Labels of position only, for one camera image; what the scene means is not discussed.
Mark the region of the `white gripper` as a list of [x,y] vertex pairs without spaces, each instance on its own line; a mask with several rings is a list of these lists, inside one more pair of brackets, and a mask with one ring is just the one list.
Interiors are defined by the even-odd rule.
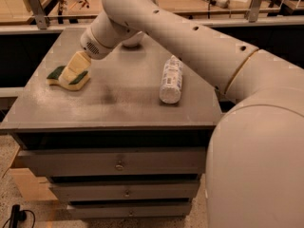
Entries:
[[59,81],[65,84],[71,83],[91,66],[91,59],[103,59],[119,43],[137,32],[115,23],[102,11],[81,36],[80,44],[84,51],[77,51],[71,57]]

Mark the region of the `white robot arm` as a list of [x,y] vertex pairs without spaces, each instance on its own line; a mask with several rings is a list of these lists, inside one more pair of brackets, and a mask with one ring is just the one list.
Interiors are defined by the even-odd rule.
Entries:
[[235,104],[207,151],[209,227],[304,228],[304,70],[153,0],[102,4],[66,80],[144,32]]

